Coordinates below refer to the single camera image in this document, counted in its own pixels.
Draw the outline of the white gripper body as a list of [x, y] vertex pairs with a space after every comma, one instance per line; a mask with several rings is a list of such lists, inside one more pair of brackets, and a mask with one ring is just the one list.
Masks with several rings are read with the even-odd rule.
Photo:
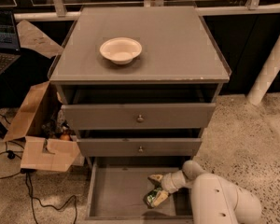
[[187, 184], [187, 178], [182, 171], [168, 173], [161, 180], [161, 187], [170, 194], [179, 191]]

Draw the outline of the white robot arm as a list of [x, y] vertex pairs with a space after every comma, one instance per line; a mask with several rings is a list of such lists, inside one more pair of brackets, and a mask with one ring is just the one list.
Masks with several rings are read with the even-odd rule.
[[248, 95], [218, 98], [204, 144], [182, 170], [157, 177], [153, 200], [189, 188], [194, 224], [280, 224], [280, 36]]

